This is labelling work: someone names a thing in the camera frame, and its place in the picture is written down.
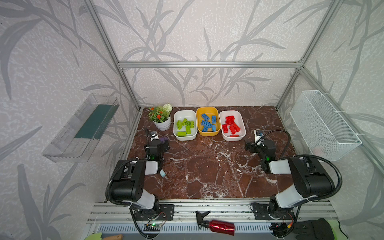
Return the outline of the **green lego brick pair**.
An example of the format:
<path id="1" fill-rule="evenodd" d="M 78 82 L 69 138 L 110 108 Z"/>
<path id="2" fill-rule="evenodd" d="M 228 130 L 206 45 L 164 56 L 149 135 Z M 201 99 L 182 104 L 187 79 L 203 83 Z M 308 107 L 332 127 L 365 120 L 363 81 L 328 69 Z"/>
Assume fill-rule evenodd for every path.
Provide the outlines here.
<path id="1" fill-rule="evenodd" d="M 182 126 L 190 126 L 190 121 L 188 121 L 187 119 L 183 119 L 183 121 L 181 121 L 182 123 Z"/>

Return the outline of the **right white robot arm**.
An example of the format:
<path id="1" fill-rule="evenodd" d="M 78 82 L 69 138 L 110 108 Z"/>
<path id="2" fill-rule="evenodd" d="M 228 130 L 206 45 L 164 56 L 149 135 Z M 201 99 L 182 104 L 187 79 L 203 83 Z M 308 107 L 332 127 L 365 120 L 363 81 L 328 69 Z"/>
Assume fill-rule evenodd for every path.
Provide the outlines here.
<path id="1" fill-rule="evenodd" d="M 261 158 L 262 170 L 267 174 L 291 175 L 293 184 L 270 197 L 267 204 L 251 203 L 250 208 L 257 220 L 279 220 L 294 214 L 294 208 L 305 203 L 328 199 L 342 187 L 340 170 L 330 161 L 315 155 L 295 155 L 276 159 L 273 141 L 258 139 L 246 142 L 245 150 Z"/>

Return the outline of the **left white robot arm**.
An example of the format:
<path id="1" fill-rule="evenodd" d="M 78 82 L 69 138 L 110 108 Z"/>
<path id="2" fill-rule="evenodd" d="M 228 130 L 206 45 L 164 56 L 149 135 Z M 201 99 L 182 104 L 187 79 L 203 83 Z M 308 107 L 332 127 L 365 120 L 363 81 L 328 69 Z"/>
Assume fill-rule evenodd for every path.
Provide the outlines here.
<path id="1" fill-rule="evenodd" d="M 161 174 L 164 153 L 170 149 L 167 138 L 152 139 L 145 146 L 143 159 L 120 160 L 106 187 L 106 199 L 121 206 L 129 206 L 136 211 L 160 211 L 159 199 L 144 189 L 145 176 Z"/>

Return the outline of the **purple pink spatula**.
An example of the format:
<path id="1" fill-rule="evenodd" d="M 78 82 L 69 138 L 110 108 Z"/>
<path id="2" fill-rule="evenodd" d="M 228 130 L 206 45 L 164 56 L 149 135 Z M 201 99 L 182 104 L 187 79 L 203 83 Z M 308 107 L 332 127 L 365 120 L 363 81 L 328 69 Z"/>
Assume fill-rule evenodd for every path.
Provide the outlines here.
<path id="1" fill-rule="evenodd" d="M 164 143 L 164 144 L 169 144 L 169 139 L 168 138 L 159 138 L 159 140 Z"/>

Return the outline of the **potted plant white pot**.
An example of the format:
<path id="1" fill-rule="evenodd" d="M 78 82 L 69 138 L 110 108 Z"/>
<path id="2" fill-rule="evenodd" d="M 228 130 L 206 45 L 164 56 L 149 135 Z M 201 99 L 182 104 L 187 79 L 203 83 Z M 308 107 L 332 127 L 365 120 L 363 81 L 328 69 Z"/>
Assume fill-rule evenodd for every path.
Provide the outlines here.
<path id="1" fill-rule="evenodd" d="M 165 104 L 163 106 L 151 107 L 149 110 L 149 119 L 160 131 L 166 131 L 170 128 L 172 105 Z"/>

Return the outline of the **right white container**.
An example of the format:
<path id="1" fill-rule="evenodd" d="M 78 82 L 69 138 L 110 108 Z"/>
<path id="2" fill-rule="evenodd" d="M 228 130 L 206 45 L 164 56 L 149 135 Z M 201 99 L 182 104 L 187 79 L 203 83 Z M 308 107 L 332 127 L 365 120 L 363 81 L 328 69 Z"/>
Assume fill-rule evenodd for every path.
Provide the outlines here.
<path id="1" fill-rule="evenodd" d="M 242 115 L 238 111 L 222 111 L 219 114 L 223 139 L 229 142 L 240 141 L 246 135 Z"/>

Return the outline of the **white container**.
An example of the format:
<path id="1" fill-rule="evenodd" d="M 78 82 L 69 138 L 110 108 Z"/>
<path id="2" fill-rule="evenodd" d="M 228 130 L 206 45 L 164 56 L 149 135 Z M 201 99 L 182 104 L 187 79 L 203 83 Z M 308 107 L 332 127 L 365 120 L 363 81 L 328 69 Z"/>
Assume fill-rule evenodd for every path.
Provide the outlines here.
<path id="1" fill-rule="evenodd" d="M 222 111 L 219 114 L 223 139 L 229 142 L 240 141 L 246 135 L 242 115 L 238 111 Z"/>
<path id="2" fill-rule="evenodd" d="M 174 115 L 174 135 L 179 141 L 191 141 L 197 136 L 197 115 L 192 110 L 177 111 Z"/>

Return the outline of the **left white container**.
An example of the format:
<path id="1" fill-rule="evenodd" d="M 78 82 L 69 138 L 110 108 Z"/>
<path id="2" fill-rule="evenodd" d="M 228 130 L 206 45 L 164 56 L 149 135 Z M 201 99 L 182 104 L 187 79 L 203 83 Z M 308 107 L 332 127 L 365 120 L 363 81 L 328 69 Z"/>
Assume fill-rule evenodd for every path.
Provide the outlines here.
<path id="1" fill-rule="evenodd" d="M 179 141 L 191 141 L 197 136 L 197 115 L 192 110 L 177 111 L 174 115 L 174 135 Z"/>

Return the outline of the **yellow container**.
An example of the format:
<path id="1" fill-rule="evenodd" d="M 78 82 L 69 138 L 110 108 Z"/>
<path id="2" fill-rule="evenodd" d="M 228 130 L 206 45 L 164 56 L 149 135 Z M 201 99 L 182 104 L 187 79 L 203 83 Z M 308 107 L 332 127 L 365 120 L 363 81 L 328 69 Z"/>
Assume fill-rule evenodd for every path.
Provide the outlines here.
<path id="1" fill-rule="evenodd" d="M 221 130 L 219 112 L 214 107 L 198 108 L 197 121 L 198 131 L 202 136 L 216 136 Z"/>

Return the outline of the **left circuit board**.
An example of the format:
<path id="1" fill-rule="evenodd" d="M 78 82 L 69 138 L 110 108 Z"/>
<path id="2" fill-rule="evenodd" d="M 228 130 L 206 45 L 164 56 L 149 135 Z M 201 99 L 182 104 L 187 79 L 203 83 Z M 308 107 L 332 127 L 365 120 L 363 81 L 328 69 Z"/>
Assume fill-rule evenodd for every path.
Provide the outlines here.
<path id="1" fill-rule="evenodd" d="M 165 222 L 150 222 L 144 224 L 144 232 L 160 232 Z"/>

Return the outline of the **red spray bottle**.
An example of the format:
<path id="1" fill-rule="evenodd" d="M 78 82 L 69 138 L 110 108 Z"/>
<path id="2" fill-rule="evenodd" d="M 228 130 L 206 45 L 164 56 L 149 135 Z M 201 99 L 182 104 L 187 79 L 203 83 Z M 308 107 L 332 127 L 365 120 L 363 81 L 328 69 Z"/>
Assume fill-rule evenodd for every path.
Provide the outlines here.
<path id="1" fill-rule="evenodd" d="M 196 219 L 197 219 L 197 225 L 199 230 L 201 230 L 202 228 L 206 228 L 214 233 L 227 234 L 230 236 L 235 235 L 235 224 L 233 223 L 223 222 L 218 220 L 211 220 L 211 221 L 204 220 L 204 218 L 210 212 L 211 211 L 207 211 L 207 212 L 196 211 Z"/>

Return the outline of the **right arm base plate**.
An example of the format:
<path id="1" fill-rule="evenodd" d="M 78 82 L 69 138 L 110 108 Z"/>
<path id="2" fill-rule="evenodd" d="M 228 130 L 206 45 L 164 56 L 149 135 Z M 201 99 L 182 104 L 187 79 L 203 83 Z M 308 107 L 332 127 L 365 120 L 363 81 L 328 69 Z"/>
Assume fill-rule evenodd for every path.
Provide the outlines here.
<path id="1" fill-rule="evenodd" d="M 251 203 L 250 209 L 253 212 L 256 220 L 293 219 L 295 216 L 292 208 L 283 209 L 274 203 Z"/>

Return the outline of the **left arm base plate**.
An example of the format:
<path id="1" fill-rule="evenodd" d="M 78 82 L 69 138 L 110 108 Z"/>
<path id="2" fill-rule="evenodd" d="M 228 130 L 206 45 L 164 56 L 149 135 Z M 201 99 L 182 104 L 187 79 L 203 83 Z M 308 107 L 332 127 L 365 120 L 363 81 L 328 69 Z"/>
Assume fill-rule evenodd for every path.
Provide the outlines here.
<path id="1" fill-rule="evenodd" d="M 160 204 L 154 206 L 150 210 L 134 210 L 135 220 L 137 221 L 172 221 L 175 213 L 175 205 L 173 204 Z"/>

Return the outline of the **clear wall shelf green mat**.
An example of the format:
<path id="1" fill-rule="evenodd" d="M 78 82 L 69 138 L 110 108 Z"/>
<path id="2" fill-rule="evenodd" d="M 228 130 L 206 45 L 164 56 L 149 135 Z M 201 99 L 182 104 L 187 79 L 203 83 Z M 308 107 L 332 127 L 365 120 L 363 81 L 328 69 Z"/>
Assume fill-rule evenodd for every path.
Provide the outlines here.
<path id="1" fill-rule="evenodd" d="M 44 149 L 43 156 L 55 163 L 86 163 L 119 106 L 117 97 L 90 94 Z"/>

